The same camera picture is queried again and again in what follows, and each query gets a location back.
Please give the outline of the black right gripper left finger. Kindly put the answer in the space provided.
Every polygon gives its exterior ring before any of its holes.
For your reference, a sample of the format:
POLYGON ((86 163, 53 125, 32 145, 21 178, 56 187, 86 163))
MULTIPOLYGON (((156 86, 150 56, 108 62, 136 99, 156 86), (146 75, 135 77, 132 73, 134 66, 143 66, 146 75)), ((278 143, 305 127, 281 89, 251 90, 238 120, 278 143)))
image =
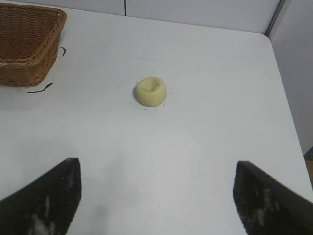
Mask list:
POLYGON ((68 158, 0 201, 2 235, 65 235, 82 196, 78 158, 68 158))

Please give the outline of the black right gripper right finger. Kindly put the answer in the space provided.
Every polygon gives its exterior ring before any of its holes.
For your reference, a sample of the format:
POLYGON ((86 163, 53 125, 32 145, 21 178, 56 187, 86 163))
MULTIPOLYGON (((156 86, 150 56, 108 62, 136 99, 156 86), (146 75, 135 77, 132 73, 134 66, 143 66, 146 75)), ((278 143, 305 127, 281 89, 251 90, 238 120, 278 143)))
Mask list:
POLYGON ((313 204, 249 161, 236 166, 233 198, 249 235, 311 235, 313 204))

